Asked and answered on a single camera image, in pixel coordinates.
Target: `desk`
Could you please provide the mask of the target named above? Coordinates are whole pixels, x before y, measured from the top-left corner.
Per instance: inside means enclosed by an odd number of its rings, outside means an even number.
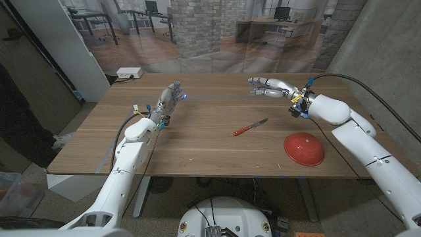
[[[289,26],[292,28],[311,26],[310,34],[305,46],[306,48],[311,48],[316,43],[322,23],[322,18],[294,23],[277,21],[276,19],[267,18],[267,16],[260,16],[256,19],[238,20],[235,33],[235,42],[247,43],[249,40],[257,40],[263,37],[264,33],[266,32],[266,26]]]
[[[168,31],[170,32],[170,39],[171,39],[171,42],[172,43],[176,43],[176,41],[174,40],[174,38],[172,37],[172,27],[171,27],[171,20],[172,20],[172,17],[171,16],[168,16],[168,15],[164,15],[164,14],[157,14],[157,13],[151,13],[151,12],[141,12],[141,11],[134,11],[134,10],[127,10],[127,11],[124,11],[124,12],[126,12],[126,13],[130,13],[130,14],[132,14],[133,15],[133,19],[134,19],[134,24],[135,24],[135,26],[136,26],[136,31],[137,31],[137,34],[139,34],[139,27],[137,26],[137,20],[136,20],[136,13],[137,14],[141,14],[141,15],[143,15],[143,16],[148,16],[149,17],[149,23],[151,24],[151,27],[152,27],[152,31],[153,32],[155,32],[155,29],[154,29],[154,27],[153,27],[153,22],[152,22],[152,17],[158,17],[158,18],[163,18],[163,19],[167,19],[167,21],[168,21]]]
[[[149,156],[154,143],[156,146],[146,176],[356,178],[315,124],[289,114],[288,108],[292,105],[290,101],[249,95],[252,87],[248,85],[247,79],[250,77],[281,78],[290,84],[304,86],[309,76],[314,75],[144,74],[140,80],[115,84],[50,164],[48,171],[52,174],[108,175],[112,141],[130,114],[132,105],[137,103],[140,110],[145,111],[146,104],[153,106],[161,91],[179,80],[187,93],[187,99],[177,104],[171,114],[170,126],[152,138]],[[369,112],[341,80],[321,78],[314,83],[312,90],[346,102],[367,118],[378,132],[376,140],[418,176],[416,167],[370,118]],[[265,118],[269,120],[263,125],[236,137],[232,135],[236,130]],[[365,168],[334,138],[331,133],[333,126],[321,120],[316,121],[358,174],[369,178]],[[322,142],[325,149],[323,163],[306,167],[287,156],[283,147],[284,140],[296,132],[308,132]],[[146,163],[138,170],[138,174],[144,172]]]
[[[87,21],[87,18],[89,18],[89,17],[105,17],[107,19],[107,22],[108,22],[109,26],[110,26],[112,38],[113,38],[115,44],[118,45],[116,34],[114,33],[114,28],[112,28],[110,16],[108,14],[105,14],[105,13],[102,13],[102,12],[99,12],[99,11],[92,11],[92,10],[89,10],[89,11],[91,11],[91,12],[83,13],[83,14],[70,14],[70,17],[72,17],[72,19],[74,19],[74,20],[83,18],[85,20],[86,27],[89,30],[89,33],[91,34],[91,36],[93,35],[93,33],[92,33],[92,30],[91,30],[91,26],[89,25],[89,22]]]

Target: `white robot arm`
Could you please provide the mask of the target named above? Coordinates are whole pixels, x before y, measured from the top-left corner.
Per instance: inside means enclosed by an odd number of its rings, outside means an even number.
[[[298,90],[277,79],[250,78],[257,87],[253,95],[287,97],[294,117],[317,117],[337,126],[332,131],[367,169],[371,177],[391,201],[407,229],[421,226],[421,183],[375,139],[374,127],[346,103],[325,95],[314,95],[308,88]]]
[[[120,226],[123,209],[137,169],[147,158],[148,135],[163,128],[170,121],[177,102],[186,98],[179,97],[182,91],[175,82],[162,91],[161,96],[149,118],[128,127],[124,139],[116,149],[117,161],[104,183],[94,204],[79,217],[64,225],[61,230],[70,229],[113,229]]]

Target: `person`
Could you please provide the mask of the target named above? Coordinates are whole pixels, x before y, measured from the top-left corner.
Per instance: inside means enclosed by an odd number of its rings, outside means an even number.
[[[47,168],[71,136],[54,136],[42,127],[0,63],[0,137],[19,154],[39,167]]]

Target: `brick pillar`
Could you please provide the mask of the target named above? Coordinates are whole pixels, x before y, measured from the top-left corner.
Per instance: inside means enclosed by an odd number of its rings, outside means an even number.
[[[221,0],[171,0],[178,56],[220,51]]]
[[[326,70],[367,0],[338,0],[313,69]]]
[[[243,20],[245,16],[245,4],[247,0],[222,0],[221,12],[221,36],[235,35],[237,20]]]

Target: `white box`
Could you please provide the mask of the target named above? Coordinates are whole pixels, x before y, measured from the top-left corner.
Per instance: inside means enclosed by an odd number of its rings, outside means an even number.
[[[129,79],[131,75],[132,78],[140,78],[143,74],[142,68],[120,68],[117,71],[117,76],[120,79]]]
[[[48,189],[70,201],[79,201],[104,185],[107,175],[47,174]]]

